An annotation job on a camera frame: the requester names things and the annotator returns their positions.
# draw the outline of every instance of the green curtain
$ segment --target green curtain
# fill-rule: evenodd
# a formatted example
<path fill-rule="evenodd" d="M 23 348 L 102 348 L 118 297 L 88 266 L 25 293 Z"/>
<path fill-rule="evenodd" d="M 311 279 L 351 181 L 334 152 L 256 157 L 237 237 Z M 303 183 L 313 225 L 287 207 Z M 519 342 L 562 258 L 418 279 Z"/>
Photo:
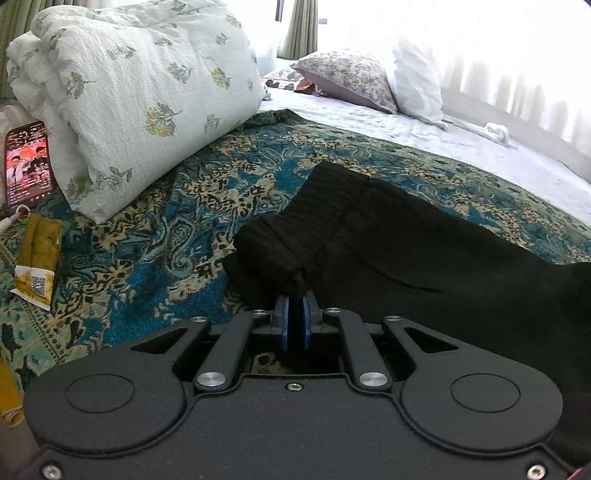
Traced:
<path fill-rule="evenodd" d="M 290 26 L 277 56 L 299 60 L 315 52 L 318 45 L 318 0 L 295 0 Z"/>
<path fill-rule="evenodd" d="M 7 0 L 0 6 L 0 67 L 2 77 L 0 80 L 0 96 L 12 98 L 12 90 L 8 84 L 8 73 L 6 71 L 6 49 L 8 44 L 31 29 L 33 17 L 46 7 L 50 7 L 53 0 Z"/>

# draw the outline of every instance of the pillow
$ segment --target pillow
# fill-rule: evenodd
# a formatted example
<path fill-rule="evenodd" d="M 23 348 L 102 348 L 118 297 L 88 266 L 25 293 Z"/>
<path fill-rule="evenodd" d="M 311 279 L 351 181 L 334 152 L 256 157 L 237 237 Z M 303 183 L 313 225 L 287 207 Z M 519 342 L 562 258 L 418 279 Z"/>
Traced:
<path fill-rule="evenodd" d="M 12 41 L 15 96 L 45 122 L 73 210 L 102 223 L 264 96 L 242 24 L 213 0 L 56 5 Z"/>
<path fill-rule="evenodd" d="M 432 56 L 400 37 L 386 62 L 386 76 L 402 113 L 447 129 L 442 122 L 439 72 Z"/>
<path fill-rule="evenodd" d="M 297 86 L 295 87 L 296 93 L 304 93 L 306 95 L 314 95 L 316 93 L 316 85 L 314 85 L 311 81 L 302 79 L 298 82 Z"/>
<path fill-rule="evenodd" d="M 314 52 L 291 67 L 331 97 L 381 112 L 396 113 L 379 60 L 352 50 Z"/>
<path fill-rule="evenodd" d="M 295 90 L 298 82 L 304 77 L 293 69 L 279 69 L 263 75 L 263 81 L 269 88 Z"/>

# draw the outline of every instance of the white floral comforter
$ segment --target white floral comforter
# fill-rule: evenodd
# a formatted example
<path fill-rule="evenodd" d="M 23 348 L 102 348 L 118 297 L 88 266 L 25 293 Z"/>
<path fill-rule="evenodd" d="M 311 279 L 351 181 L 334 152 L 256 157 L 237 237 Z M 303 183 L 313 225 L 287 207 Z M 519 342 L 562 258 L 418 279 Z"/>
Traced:
<path fill-rule="evenodd" d="M 219 0 L 52 7 L 7 54 L 16 97 L 46 123 L 58 184 L 97 223 L 264 95 L 242 25 Z"/>

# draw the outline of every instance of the snack wrapper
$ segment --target snack wrapper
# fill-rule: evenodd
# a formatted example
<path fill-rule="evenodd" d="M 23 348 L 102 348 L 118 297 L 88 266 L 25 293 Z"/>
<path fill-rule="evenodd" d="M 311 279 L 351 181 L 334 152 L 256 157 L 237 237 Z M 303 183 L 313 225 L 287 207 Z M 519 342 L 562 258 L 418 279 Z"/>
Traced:
<path fill-rule="evenodd" d="M 49 310 L 51 304 L 53 279 L 60 256 L 61 230 L 60 220 L 32 213 L 14 268 L 14 288 L 11 292 L 45 310 Z"/>

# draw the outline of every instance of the patterned bedspread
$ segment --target patterned bedspread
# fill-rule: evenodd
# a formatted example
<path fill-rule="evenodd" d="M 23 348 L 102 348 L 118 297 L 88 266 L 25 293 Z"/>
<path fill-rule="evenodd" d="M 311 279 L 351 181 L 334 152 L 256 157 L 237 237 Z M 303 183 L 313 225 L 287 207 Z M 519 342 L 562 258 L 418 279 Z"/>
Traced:
<path fill-rule="evenodd" d="M 50 312 L 9 293 L 24 228 L 0 236 L 0 346 L 19 388 L 55 364 L 180 319 L 228 321 L 243 308 L 226 291 L 221 265 L 235 232 L 253 215 L 285 207 L 322 160 L 389 181 L 548 261 L 591 258 L 591 229 L 476 167 L 288 110 L 259 113 L 103 225 L 52 195 L 38 210 L 68 228 Z"/>

